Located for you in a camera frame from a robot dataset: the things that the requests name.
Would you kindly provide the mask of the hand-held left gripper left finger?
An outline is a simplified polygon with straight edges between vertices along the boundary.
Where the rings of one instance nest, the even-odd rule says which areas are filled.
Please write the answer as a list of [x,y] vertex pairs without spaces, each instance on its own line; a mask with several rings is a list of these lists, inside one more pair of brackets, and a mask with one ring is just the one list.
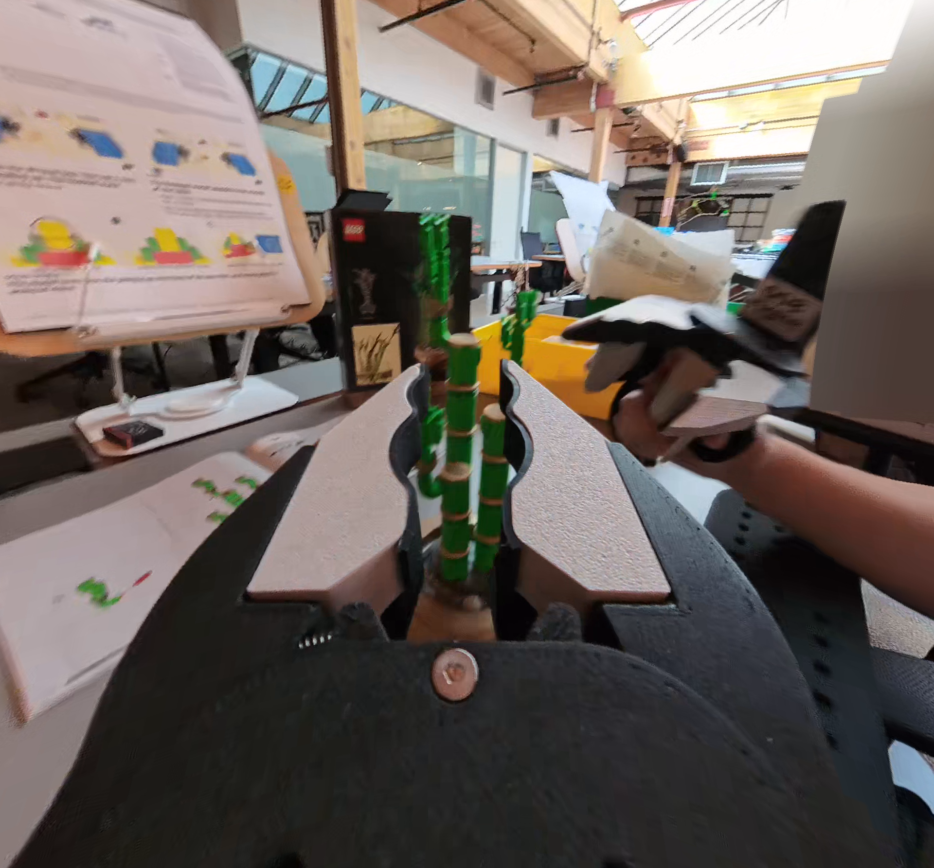
[[416,587],[410,473],[430,382],[423,365],[409,367],[320,439],[247,587],[252,599],[364,603],[381,616]]

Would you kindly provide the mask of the wooden pillar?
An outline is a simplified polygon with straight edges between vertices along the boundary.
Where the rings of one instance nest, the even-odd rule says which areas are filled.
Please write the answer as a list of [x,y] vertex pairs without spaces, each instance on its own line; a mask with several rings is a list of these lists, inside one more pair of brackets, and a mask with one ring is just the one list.
[[367,186],[357,0],[320,0],[337,195]]

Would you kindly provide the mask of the person's right hand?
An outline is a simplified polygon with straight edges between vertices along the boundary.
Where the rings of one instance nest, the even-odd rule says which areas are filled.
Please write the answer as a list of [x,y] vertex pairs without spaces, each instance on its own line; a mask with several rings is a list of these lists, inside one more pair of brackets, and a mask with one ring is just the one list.
[[670,438],[650,415],[661,381],[662,376],[654,373],[643,378],[637,390],[623,397],[612,420],[616,441],[643,465],[672,462],[700,477],[733,485],[741,469],[753,462],[764,446],[764,438],[756,426],[683,443]]

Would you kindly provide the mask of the person's right forearm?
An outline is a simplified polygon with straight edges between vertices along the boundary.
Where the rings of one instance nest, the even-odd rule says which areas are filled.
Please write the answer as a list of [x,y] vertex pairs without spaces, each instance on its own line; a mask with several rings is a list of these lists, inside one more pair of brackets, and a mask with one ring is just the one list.
[[734,488],[759,511],[929,618],[933,489],[827,460],[790,442],[757,440]]

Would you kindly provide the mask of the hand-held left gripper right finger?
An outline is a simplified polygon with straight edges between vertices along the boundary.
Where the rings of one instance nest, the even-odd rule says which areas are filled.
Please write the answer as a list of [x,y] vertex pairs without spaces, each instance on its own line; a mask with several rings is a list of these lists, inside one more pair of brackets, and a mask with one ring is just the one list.
[[500,384],[519,438],[504,501],[518,593],[539,612],[563,603],[582,615],[666,602],[671,584],[608,441],[515,362],[502,362]]

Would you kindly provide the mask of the small black flat box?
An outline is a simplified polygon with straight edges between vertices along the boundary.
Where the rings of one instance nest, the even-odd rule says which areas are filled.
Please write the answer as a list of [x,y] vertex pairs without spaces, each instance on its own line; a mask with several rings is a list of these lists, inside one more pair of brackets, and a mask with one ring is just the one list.
[[146,420],[126,421],[102,428],[103,440],[123,451],[130,451],[146,443],[155,442],[164,436],[164,428]]

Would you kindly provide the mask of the green lego bamboo model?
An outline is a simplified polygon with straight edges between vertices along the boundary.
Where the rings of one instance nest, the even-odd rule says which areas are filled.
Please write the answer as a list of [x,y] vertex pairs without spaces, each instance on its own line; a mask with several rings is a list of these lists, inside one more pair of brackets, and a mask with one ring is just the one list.
[[456,333],[452,309],[449,216],[418,221],[418,288],[425,365],[442,370],[443,406],[430,404],[421,423],[417,487],[440,503],[440,527],[424,558],[424,580],[407,639],[494,641],[493,571],[503,548],[504,499],[510,466],[505,414],[497,405],[478,411],[481,344],[471,331]]

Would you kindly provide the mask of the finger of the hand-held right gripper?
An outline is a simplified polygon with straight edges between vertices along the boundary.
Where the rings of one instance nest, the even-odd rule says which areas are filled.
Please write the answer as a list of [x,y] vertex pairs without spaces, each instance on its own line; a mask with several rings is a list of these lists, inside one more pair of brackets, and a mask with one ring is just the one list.
[[738,343],[724,328],[729,321],[725,306],[648,295],[574,319],[562,337],[599,348],[643,345],[685,348],[698,354],[737,354]]
[[596,394],[617,383],[638,387],[657,366],[658,349],[644,341],[602,342],[587,362],[585,391]]

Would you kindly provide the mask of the white printed paper bag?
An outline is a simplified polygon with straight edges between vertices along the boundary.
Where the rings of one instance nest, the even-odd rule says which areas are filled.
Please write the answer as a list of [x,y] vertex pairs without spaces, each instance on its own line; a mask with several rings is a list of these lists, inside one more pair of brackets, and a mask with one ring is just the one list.
[[724,308],[734,244],[731,230],[664,234],[624,213],[607,211],[590,250],[586,294],[591,300],[648,295]]

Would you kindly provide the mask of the open lego instruction booklet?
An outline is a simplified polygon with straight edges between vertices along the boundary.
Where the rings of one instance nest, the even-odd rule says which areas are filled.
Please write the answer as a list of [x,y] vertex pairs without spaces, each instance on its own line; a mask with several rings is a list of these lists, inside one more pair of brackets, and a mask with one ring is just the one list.
[[25,724],[119,664],[204,543],[331,427],[269,434],[1,550],[2,672]]

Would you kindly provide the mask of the black lego set box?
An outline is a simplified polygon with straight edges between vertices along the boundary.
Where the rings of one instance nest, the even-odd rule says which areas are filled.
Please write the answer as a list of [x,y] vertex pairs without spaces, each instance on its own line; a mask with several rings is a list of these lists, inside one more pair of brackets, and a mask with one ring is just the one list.
[[473,221],[389,201],[349,189],[327,216],[344,390],[366,394],[422,364],[443,392],[450,337],[471,329]]

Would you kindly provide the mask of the yellow plastic bin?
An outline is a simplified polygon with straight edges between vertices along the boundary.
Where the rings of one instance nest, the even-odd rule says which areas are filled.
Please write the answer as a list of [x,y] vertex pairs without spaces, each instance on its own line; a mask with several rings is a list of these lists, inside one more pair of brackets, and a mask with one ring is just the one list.
[[[522,368],[579,415],[607,421],[622,384],[613,383],[598,393],[585,390],[588,361],[597,346],[563,338],[574,321],[554,314],[536,316],[525,333]],[[501,342],[501,321],[480,326],[473,335],[482,351],[477,371],[480,393],[498,396],[501,361],[509,357]]]

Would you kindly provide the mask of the printed instruction sheet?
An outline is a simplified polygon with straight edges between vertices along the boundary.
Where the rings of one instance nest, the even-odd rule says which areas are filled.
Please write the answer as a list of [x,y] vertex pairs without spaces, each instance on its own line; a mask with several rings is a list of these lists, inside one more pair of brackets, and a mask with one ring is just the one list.
[[251,100],[195,22],[138,0],[1,4],[7,332],[309,302]]

